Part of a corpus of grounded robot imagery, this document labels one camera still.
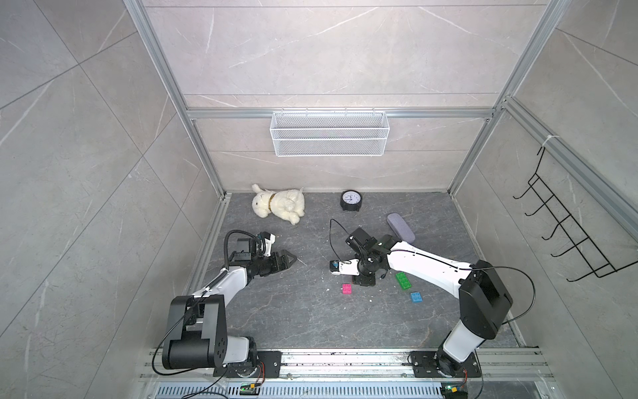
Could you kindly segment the long green lego brick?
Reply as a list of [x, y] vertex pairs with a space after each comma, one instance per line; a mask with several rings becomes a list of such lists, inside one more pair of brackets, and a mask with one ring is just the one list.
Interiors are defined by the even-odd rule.
[[408, 290], [412, 288], [412, 284], [404, 272], [396, 273], [395, 279], [397, 280], [397, 283], [402, 290]]

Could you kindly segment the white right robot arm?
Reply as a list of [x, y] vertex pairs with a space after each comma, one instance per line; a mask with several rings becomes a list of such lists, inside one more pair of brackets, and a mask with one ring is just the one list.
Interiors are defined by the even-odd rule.
[[501, 268], [482, 259], [474, 264], [446, 259], [392, 235], [378, 240], [361, 228], [348, 236], [346, 244], [354, 258], [332, 260], [332, 274], [347, 275], [355, 285], [372, 287], [378, 270], [394, 270], [433, 284], [459, 301], [460, 320], [433, 355], [435, 369], [443, 377], [468, 372], [465, 364], [476, 349], [495, 339], [503, 325], [528, 313], [506, 318], [513, 296], [498, 274]]

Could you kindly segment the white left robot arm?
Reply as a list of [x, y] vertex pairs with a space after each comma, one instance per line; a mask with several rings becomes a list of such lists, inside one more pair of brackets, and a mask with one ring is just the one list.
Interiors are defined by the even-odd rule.
[[232, 229], [224, 236], [223, 267], [206, 286], [175, 297], [169, 306], [167, 330], [152, 355], [151, 368], [171, 377], [204, 368], [231, 369], [245, 377], [265, 376], [252, 337], [229, 335], [226, 307], [257, 277], [290, 269], [298, 257], [272, 249], [276, 236]]

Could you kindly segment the purple glasses case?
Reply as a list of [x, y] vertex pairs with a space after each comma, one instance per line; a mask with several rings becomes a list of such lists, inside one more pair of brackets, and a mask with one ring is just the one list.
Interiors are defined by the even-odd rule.
[[399, 240], [405, 241], [408, 244], [415, 242], [415, 233], [400, 214], [388, 214], [386, 221]]

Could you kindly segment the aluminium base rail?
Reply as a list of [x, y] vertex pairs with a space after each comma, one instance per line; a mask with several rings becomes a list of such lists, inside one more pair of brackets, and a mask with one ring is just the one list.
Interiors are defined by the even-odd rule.
[[215, 377], [212, 368], [155, 374], [150, 350], [136, 369], [132, 398], [562, 398], [540, 349], [483, 348], [481, 377], [417, 378], [416, 348], [279, 348], [278, 378]]

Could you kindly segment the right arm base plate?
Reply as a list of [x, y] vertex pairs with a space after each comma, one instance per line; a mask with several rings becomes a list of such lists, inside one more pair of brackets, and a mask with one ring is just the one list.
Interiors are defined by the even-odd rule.
[[473, 352], [464, 362], [457, 362], [442, 351], [412, 351], [407, 357], [417, 378], [462, 378], [481, 377], [482, 371], [476, 354]]

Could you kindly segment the white plush dog toy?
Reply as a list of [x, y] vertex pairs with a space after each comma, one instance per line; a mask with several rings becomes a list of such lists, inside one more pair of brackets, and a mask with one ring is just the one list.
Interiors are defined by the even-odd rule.
[[305, 215], [305, 197], [302, 190], [269, 191], [252, 184], [255, 193], [251, 206], [256, 216], [264, 219], [270, 214], [288, 221], [292, 225]]

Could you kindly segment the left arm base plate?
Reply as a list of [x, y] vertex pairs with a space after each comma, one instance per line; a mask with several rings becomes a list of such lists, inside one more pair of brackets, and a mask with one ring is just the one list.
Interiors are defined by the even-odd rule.
[[282, 367], [281, 351], [258, 351], [249, 354], [245, 362], [230, 363], [225, 367], [214, 370], [214, 376], [232, 378], [278, 378]]

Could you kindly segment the blue lego brick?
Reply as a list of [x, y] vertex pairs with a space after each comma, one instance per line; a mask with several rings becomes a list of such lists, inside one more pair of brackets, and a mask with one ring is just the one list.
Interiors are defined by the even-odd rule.
[[418, 293], [418, 292], [411, 293], [410, 297], [411, 297], [412, 302], [416, 303], [416, 304], [421, 303], [423, 301], [423, 299], [421, 297], [421, 294]]

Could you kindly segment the black round alarm clock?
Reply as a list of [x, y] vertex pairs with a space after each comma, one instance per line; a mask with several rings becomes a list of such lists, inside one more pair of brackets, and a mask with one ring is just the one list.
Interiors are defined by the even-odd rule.
[[362, 207], [362, 194], [354, 190], [343, 191], [340, 206], [344, 211], [358, 212]]

